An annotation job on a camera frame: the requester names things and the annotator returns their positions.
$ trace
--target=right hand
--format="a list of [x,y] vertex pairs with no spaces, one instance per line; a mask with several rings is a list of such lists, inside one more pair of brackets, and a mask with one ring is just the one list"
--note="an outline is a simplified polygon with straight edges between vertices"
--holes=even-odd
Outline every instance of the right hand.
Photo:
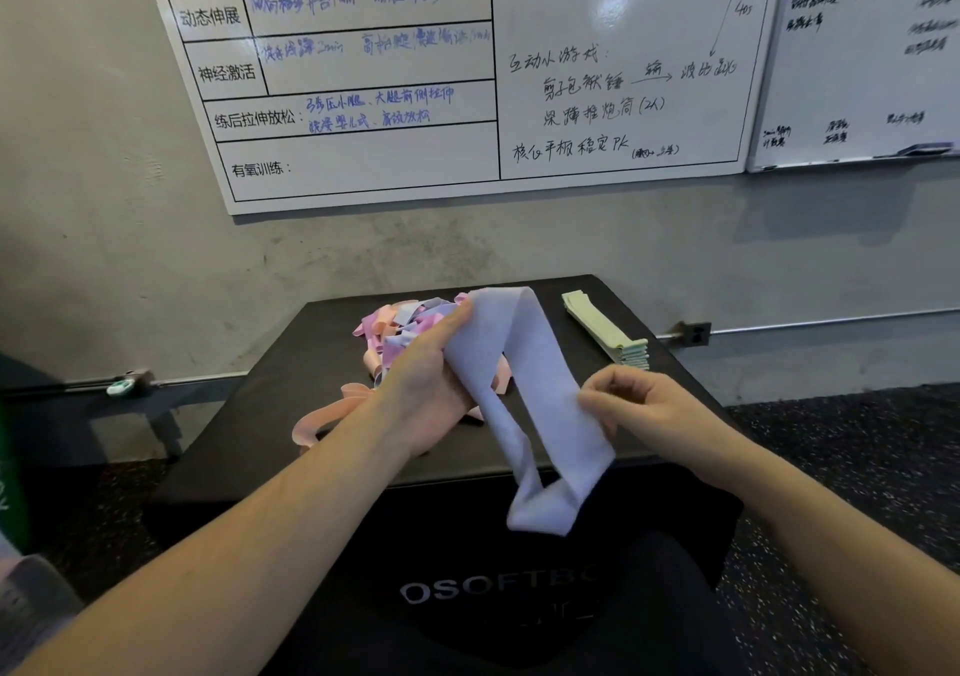
[[586,381],[577,400],[607,434],[626,428],[658,456],[720,489],[729,489],[760,449],[662,373],[611,365]]

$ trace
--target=concrete wall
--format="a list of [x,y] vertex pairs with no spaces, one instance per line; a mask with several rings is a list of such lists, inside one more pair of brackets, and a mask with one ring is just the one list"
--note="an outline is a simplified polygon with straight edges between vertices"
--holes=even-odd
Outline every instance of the concrete wall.
[[[960,305],[960,164],[234,222],[154,0],[3,0],[0,383],[244,370],[310,300],[594,273],[656,331]],[[960,379],[957,318],[683,355],[725,403]]]

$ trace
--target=hand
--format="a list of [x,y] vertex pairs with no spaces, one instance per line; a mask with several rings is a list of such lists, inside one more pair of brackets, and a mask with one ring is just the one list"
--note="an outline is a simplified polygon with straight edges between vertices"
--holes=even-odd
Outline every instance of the hand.
[[720,489],[730,488],[739,465],[759,448],[658,372],[605,367],[586,381],[578,402],[607,434],[626,428],[657,455]]
[[444,347],[470,320],[473,310],[473,303],[466,299],[411,342],[364,406],[390,421],[410,456],[433,449],[474,407],[470,395],[444,362]]

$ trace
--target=left hand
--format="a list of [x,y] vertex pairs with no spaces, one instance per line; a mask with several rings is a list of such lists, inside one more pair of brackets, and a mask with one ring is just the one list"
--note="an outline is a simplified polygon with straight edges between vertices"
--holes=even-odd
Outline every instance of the left hand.
[[411,456],[435,447],[473,406],[450,366],[444,347],[471,318],[473,304],[457,309],[419,335],[396,358],[390,372],[363,407],[384,416]]

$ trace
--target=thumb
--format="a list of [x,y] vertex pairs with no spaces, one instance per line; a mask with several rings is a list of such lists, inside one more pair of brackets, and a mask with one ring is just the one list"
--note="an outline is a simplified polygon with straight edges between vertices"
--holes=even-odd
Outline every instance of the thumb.
[[608,392],[584,390],[577,393],[580,407],[605,424],[622,426],[634,434],[648,426],[649,412],[641,403],[631,403]]

